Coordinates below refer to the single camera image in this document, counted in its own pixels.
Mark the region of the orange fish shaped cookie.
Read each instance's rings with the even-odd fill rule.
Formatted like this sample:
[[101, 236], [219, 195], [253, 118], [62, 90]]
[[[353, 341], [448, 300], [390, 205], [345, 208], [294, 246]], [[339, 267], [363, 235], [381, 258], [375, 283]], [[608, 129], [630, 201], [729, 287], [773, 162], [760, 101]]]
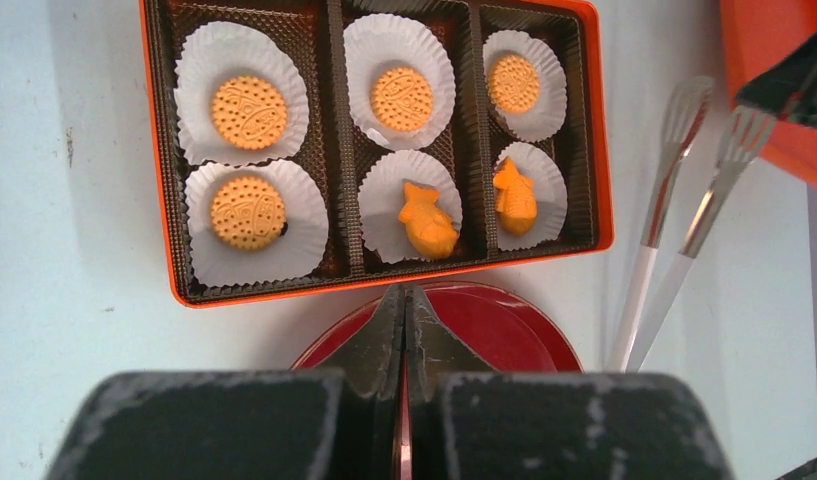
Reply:
[[440, 192], [410, 182], [403, 185], [404, 205], [398, 220], [414, 249], [424, 258], [440, 260], [452, 255], [459, 233], [452, 217], [437, 206]]
[[534, 181], [522, 175], [510, 157], [505, 157], [494, 175], [493, 186], [495, 210], [502, 228], [515, 236], [528, 233], [538, 216]]

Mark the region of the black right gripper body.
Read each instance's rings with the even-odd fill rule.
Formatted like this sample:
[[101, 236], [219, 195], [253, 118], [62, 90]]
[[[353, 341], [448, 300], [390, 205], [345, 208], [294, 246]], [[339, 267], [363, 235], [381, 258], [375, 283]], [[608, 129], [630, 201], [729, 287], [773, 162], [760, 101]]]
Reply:
[[735, 100], [781, 121], [817, 130], [817, 31], [741, 87]]

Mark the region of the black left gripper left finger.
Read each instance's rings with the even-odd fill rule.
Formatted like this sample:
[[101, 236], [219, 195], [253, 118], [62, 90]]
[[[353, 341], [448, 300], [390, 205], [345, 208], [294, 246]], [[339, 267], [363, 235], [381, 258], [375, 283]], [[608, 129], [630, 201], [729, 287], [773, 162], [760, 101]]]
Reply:
[[111, 376], [86, 398], [52, 479], [395, 479], [406, 293], [318, 366]]

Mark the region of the round tan cookie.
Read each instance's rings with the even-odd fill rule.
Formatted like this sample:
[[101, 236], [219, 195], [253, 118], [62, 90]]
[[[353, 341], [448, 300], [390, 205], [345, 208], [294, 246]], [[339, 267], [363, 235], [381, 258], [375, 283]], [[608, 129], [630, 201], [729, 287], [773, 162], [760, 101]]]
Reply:
[[222, 184], [209, 209], [214, 233], [226, 245], [255, 251], [284, 232], [286, 205], [278, 190], [260, 176], [238, 176]]
[[503, 112], [523, 114], [536, 105], [541, 84], [538, 71], [529, 60], [518, 54], [505, 54], [492, 65], [488, 87], [491, 99]]
[[374, 83], [370, 95], [372, 112], [384, 126], [397, 132], [413, 132], [425, 126], [434, 107], [430, 84], [418, 71], [395, 67]]
[[211, 120], [220, 136], [244, 150], [260, 150], [277, 143], [287, 128], [289, 113], [282, 94], [256, 76], [237, 76], [214, 93]]

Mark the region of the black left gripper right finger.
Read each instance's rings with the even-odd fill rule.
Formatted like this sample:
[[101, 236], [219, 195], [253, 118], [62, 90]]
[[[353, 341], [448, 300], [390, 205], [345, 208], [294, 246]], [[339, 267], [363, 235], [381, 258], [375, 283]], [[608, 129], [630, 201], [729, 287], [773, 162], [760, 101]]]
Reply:
[[412, 288], [406, 420], [416, 479], [729, 479], [690, 388], [586, 372], [536, 306], [482, 284]]

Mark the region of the orange box lid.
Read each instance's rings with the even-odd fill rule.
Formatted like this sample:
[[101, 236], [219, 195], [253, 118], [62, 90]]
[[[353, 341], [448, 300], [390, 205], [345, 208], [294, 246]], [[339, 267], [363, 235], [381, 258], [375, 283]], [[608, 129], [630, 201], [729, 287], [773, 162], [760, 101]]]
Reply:
[[[817, 31], [817, 0], [722, 1], [720, 12], [731, 96]], [[762, 157], [817, 189], [817, 130], [780, 123]]]

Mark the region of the orange cookie box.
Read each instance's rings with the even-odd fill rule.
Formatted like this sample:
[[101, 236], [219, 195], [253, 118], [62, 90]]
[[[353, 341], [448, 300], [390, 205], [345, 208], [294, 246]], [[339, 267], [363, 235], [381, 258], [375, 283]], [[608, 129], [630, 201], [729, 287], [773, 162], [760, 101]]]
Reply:
[[[452, 259], [388, 266], [362, 244], [357, 190], [378, 148], [349, 120], [344, 49], [338, 33], [365, 14], [400, 14], [429, 27], [455, 66], [455, 118], [430, 145], [455, 180], [467, 206], [467, 232]], [[187, 35], [228, 20], [268, 35], [299, 68], [309, 90], [313, 123], [290, 161], [309, 174], [326, 208], [325, 251], [313, 269], [270, 280], [257, 268], [252, 280], [211, 286], [193, 267], [195, 215], [185, 183], [195, 169], [184, 156], [175, 115], [174, 62]], [[174, 297], [193, 308], [386, 285], [566, 257], [608, 249], [615, 236], [605, 120], [600, 20], [585, 1], [144, 1], [141, 3], [150, 124], [161, 220]], [[567, 118], [543, 148], [560, 164], [568, 189], [561, 236], [523, 253], [505, 253], [490, 220], [490, 156], [508, 139], [490, 104], [478, 97], [479, 44], [515, 30], [556, 52], [568, 83]]]

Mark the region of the dark red round plate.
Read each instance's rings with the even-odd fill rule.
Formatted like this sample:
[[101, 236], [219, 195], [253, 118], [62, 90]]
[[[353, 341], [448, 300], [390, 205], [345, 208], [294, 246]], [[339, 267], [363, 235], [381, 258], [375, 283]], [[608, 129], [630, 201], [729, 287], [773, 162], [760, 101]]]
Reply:
[[[582, 459], [578, 437], [545, 384], [553, 374], [581, 369], [559, 329], [536, 307], [496, 287], [401, 287], [406, 300], [395, 479], [574, 478]], [[340, 320], [298, 366], [318, 366], [371, 318], [382, 297]]]

